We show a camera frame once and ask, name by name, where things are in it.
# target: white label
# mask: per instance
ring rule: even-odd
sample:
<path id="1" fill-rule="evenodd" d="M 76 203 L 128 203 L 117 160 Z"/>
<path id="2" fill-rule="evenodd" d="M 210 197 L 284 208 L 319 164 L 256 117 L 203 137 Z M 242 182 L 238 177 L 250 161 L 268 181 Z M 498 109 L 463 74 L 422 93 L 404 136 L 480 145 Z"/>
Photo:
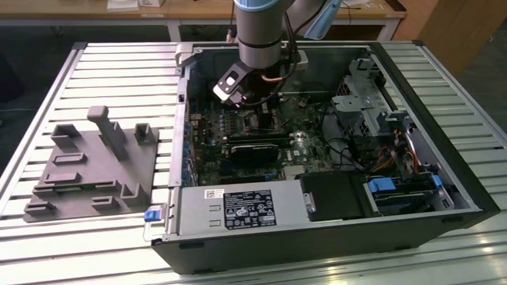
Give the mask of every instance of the white label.
<path id="1" fill-rule="evenodd" d="M 263 221 L 272 221 L 275 219 L 275 216 L 264 216 L 264 217 L 259 217 L 259 220 L 260 218 L 263 218 L 262 220 Z"/>
<path id="2" fill-rule="evenodd" d="M 204 199 L 223 198 L 223 189 L 207 189 Z"/>
<path id="3" fill-rule="evenodd" d="M 163 14 L 141 14 L 141 17 L 145 17 L 145 18 L 163 18 L 164 15 Z"/>

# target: black cable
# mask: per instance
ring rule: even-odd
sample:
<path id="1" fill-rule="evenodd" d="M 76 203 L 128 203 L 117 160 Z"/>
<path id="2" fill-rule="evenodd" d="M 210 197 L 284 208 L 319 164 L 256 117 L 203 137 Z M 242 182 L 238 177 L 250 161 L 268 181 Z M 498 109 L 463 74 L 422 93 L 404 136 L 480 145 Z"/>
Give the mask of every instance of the black cable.
<path id="1" fill-rule="evenodd" d="M 235 1 L 232 1 L 232 11 L 231 11 L 231 22 L 230 22 L 230 30 L 232 30 L 232 18 L 235 17 Z"/>
<path id="2" fill-rule="evenodd" d="M 282 78 L 282 81 L 280 83 L 278 84 L 278 86 L 275 87 L 275 91 L 270 94 L 268 97 L 266 97 L 262 101 L 259 102 L 255 102 L 255 103 L 246 103 L 243 104 L 244 106 L 247 107 L 254 107 L 254 106 L 258 106 L 258 105 L 262 105 L 264 104 L 270 99 L 271 97 L 282 90 L 284 84 L 286 84 L 286 80 L 287 78 L 290 78 L 295 72 L 295 67 L 296 67 L 296 64 L 298 64 L 298 44 L 296 44 L 296 41 L 295 41 L 295 35 L 299 33 L 299 31 L 303 29 L 303 27 L 315 19 L 315 17 L 320 14 L 324 6 L 326 6 L 326 0 L 323 1 L 319 9 L 315 11 L 314 15 L 308 18 L 308 20 L 306 20 L 303 22 L 303 24 L 296 28 L 296 30 L 292 30 L 292 25 L 291 25 L 291 21 L 290 21 L 290 18 L 288 18 L 288 14 L 286 12 L 284 14 L 284 20 L 286 20 L 286 25 L 287 25 L 287 30 L 288 30 L 288 37 L 290 37 L 290 55 L 294 53 L 295 54 L 295 60 L 294 60 L 294 63 L 292 63 L 292 66 L 290 68 L 290 71 L 287 72 L 287 74 L 284 75 L 284 77 Z"/>
<path id="3" fill-rule="evenodd" d="M 350 13 L 350 10 L 360 10 L 362 8 L 351 8 L 350 5 L 346 2 L 342 2 L 347 7 L 342 7 L 343 9 L 347 9 L 348 11 L 348 25 L 352 25 L 352 15 Z"/>
<path id="4" fill-rule="evenodd" d="M 284 15 L 284 19 L 286 19 L 286 24 L 287 24 L 287 30 L 288 30 L 288 37 L 290 37 L 290 42 L 291 42 L 291 49 L 294 49 L 295 51 L 298 51 L 298 46 L 296 46 L 296 43 L 295 43 L 295 40 L 294 40 L 294 30 L 292 30 L 292 25 L 291 25 L 291 22 L 290 22 L 290 19 L 288 19 L 288 15 L 286 13 Z M 292 66 L 290 68 L 290 71 L 287 72 L 286 76 L 282 78 L 282 81 L 280 83 L 278 83 L 278 86 L 275 87 L 274 91 L 271 92 L 270 96 L 266 97 L 264 99 L 262 99 L 262 101 L 259 102 L 255 102 L 255 103 L 244 103 L 243 105 L 247 106 L 247 107 L 254 107 L 254 106 L 258 106 L 258 105 L 262 105 L 264 104 L 275 94 L 278 94 L 278 92 L 280 92 L 282 88 L 284 87 L 286 85 L 286 81 L 287 81 L 287 78 L 292 75 L 294 71 L 295 71 L 295 66 L 296 66 L 296 62 L 292 63 Z"/>
<path id="5" fill-rule="evenodd" d="M 308 20 L 306 20 L 306 21 L 303 22 L 303 24 L 299 25 L 298 29 L 294 31 L 294 34 L 298 34 L 299 31 L 303 29 L 303 27 L 304 27 L 306 25 L 308 25 L 308 23 L 310 23 L 310 22 L 315 19 L 315 17 L 320 14 L 320 12 L 322 12 L 322 10 L 323 10 L 323 8 L 324 8 L 324 6 L 326 6 L 326 2 L 327 2 L 327 0 L 323 0 L 323 3 L 322 3 L 322 5 L 320 5 L 319 9 L 316 9 L 314 15 L 308 18 Z"/>
<path id="6" fill-rule="evenodd" d="M 370 173 L 370 171 L 366 170 L 366 168 L 363 167 L 363 165 L 359 164 L 359 162 L 356 162 L 350 156 L 347 156 L 342 151 L 339 151 L 338 149 L 335 149 L 335 147 L 330 144 L 330 141 L 332 141 L 334 139 L 336 138 L 332 138 L 331 140 L 326 141 L 327 143 L 327 146 L 330 147 L 330 149 L 340 156 L 343 157 L 344 159 L 347 159 L 354 167 L 360 171 L 360 172 L 364 172 L 364 173 Z"/>

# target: blue latch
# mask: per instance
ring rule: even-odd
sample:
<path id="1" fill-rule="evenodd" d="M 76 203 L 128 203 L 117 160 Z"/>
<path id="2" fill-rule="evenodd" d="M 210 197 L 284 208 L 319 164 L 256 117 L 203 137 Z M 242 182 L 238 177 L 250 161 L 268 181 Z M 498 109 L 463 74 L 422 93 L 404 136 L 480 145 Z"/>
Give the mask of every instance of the blue latch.
<path id="1" fill-rule="evenodd" d="M 160 221 L 161 220 L 161 210 L 147 210 L 144 212 L 144 221 L 152 222 L 152 221 Z"/>
<path id="2" fill-rule="evenodd" d="M 330 30 L 332 21 L 336 18 L 336 13 L 340 9 L 342 0 L 331 0 L 327 6 L 323 8 L 320 14 L 310 26 L 304 37 L 307 39 L 320 40 Z"/>
<path id="3" fill-rule="evenodd" d="M 367 183 L 367 187 L 370 188 L 371 193 L 396 190 L 396 186 L 391 178 L 375 178 Z"/>
<path id="4" fill-rule="evenodd" d="M 431 179 L 435 183 L 436 188 L 440 188 L 440 186 L 443 185 L 440 177 L 438 175 L 434 175 L 434 176 L 431 176 Z"/>

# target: paper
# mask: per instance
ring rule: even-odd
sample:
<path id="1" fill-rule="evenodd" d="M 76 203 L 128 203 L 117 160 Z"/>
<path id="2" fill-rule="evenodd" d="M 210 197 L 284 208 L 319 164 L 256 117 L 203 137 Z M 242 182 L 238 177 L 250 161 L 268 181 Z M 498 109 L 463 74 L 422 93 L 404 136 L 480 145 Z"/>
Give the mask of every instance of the paper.
<path id="1" fill-rule="evenodd" d="M 108 0 L 108 12 L 137 11 L 139 9 L 137 0 Z"/>
<path id="2" fill-rule="evenodd" d="M 356 5 L 368 4 L 371 0 L 343 0 L 342 7 L 352 7 Z"/>

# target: dark floor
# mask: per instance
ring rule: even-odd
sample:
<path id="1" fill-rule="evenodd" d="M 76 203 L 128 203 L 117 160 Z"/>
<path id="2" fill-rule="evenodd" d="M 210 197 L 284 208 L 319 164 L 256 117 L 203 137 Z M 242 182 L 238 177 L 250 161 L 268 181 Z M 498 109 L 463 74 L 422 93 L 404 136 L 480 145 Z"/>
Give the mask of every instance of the dark floor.
<path id="1" fill-rule="evenodd" d="M 222 40 L 226 27 L 183 28 L 183 40 Z M 0 27 L 0 52 L 17 73 L 25 92 L 0 103 L 0 173 L 28 128 L 75 42 L 164 42 L 164 27 L 64 27 L 56 37 L 49 27 Z M 507 130 L 507 22 L 486 45 L 463 76 L 466 89 Z"/>

